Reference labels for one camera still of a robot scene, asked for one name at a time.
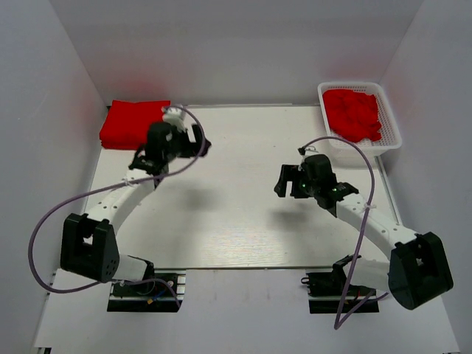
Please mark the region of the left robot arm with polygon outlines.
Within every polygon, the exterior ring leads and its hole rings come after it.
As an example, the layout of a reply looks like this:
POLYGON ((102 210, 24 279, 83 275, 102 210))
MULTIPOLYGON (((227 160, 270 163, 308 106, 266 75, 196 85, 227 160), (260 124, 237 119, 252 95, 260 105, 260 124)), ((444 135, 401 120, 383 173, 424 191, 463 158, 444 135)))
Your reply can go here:
POLYGON ((70 214, 63 224, 60 267, 98 282, 124 281, 139 294, 149 294, 156 285, 154 265, 120 254, 117 233, 135 208, 153 193, 169 174, 175 159, 204 157, 210 141, 201 126, 192 125, 194 140, 186 128, 169 122, 153 123, 146 143, 133 155, 120 186, 82 215, 70 214))

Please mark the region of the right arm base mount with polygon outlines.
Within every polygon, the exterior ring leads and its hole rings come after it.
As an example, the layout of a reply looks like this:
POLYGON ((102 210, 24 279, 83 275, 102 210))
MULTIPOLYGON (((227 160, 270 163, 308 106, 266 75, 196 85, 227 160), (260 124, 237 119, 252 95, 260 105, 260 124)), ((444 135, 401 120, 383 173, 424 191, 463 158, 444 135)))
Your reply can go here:
MULTIPOLYGON (((341 299, 342 285, 337 285, 330 272, 310 272, 300 282, 308 290, 310 314, 336 314, 341 299)), ((351 285, 341 313, 345 314, 354 308, 370 291, 370 288, 351 285)))

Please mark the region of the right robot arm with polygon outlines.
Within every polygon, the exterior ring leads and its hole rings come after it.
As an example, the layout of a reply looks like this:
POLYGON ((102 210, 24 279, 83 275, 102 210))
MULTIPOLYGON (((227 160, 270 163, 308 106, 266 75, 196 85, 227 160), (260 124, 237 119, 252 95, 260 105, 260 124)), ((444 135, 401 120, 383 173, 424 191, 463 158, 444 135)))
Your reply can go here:
POLYGON ((375 289, 413 310, 453 288, 441 239, 433 232, 420 234, 401 226, 373 209, 357 188, 338 181, 326 155, 305 157, 299 165, 284 164, 274 191, 281 198, 314 198, 334 218, 362 232, 387 258, 380 262, 347 255, 331 272, 305 278, 313 296, 363 296, 375 289))

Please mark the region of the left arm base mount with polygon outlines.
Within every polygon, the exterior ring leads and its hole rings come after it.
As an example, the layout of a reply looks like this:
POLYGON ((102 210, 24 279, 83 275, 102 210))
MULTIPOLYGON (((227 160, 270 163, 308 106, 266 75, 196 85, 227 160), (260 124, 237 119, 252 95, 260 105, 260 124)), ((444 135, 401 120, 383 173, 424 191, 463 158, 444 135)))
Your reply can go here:
POLYGON ((113 284, 108 297, 109 313, 177 313, 184 299, 186 271, 155 270, 166 282, 141 285, 113 284))

